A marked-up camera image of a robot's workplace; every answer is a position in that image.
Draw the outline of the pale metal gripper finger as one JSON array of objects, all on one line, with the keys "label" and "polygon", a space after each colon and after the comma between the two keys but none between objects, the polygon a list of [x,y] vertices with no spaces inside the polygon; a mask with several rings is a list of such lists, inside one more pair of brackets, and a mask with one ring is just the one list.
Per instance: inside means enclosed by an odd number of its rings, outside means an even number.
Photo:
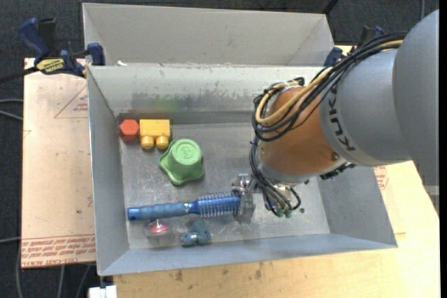
[{"label": "pale metal gripper finger", "polygon": [[238,223],[250,224],[256,205],[252,197],[240,197],[240,203],[234,218]]},{"label": "pale metal gripper finger", "polygon": [[242,173],[236,176],[231,186],[232,192],[238,196],[253,195],[256,189],[256,180],[252,174]]}]

